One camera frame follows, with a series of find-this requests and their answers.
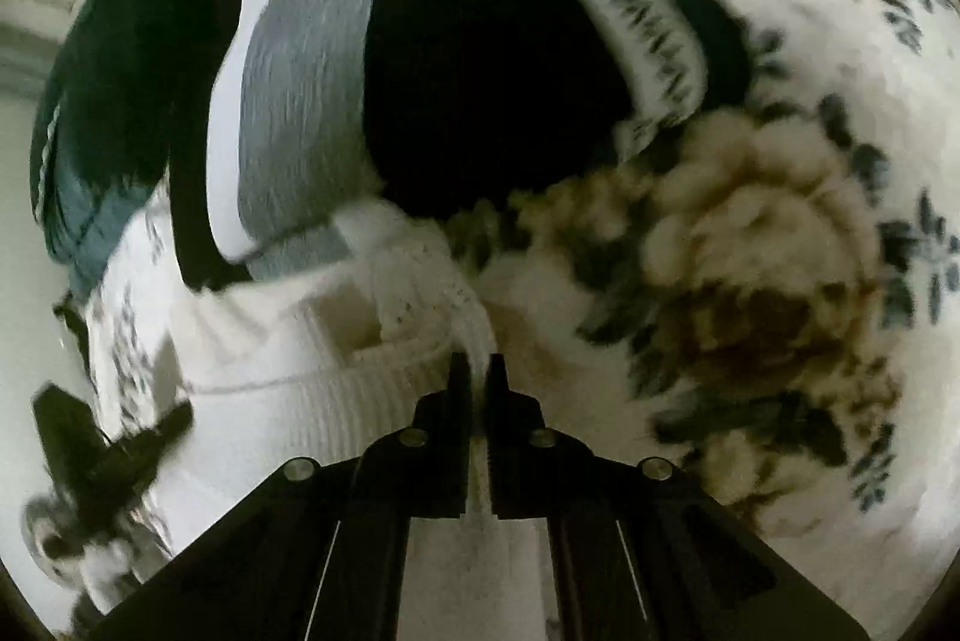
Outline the white knitted garment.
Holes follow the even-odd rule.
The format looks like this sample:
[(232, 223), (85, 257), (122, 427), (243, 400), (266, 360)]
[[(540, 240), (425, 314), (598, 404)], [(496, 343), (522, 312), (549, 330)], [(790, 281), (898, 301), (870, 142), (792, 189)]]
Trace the white knitted garment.
[[(457, 352), (474, 383), (488, 370), (493, 327), (436, 225), (381, 201), (337, 225), (345, 260), (172, 307), (167, 347), (194, 412), (151, 492), (172, 553), (288, 459), (356, 458), (409, 425)], [(413, 524), (400, 638), (547, 638), (542, 536), (493, 516), (486, 457), (472, 440), (462, 519)]]

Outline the black grey striped clothes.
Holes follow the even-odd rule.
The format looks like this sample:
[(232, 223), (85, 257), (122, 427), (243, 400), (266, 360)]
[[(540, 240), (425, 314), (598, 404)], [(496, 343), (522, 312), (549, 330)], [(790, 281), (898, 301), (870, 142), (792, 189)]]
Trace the black grey striped clothes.
[(448, 222), (674, 143), (752, 79), (719, 0), (86, 0), (31, 148), (86, 300), (171, 198), (195, 290), (343, 260), (368, 196)]

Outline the floral bed blanket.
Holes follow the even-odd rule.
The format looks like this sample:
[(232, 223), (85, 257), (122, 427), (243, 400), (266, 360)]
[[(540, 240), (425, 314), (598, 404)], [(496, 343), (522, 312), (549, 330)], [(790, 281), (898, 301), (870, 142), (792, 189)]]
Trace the floral bed blanket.
[[(958, 550), (958, 1), (719, 1), (750, 86), (674, 143), (448, 222), (343, 212), (436, 225), (550, 428), (667, 459), (861, 639), (900, 638)], [(334, 263), (190, 288), (158, 186), (85, 303), (99, 430), (189, 401), (184, 295)], [(99, 556), (103, 620), (192, 545), (151, 503), (185, 435), (142, 538)]]

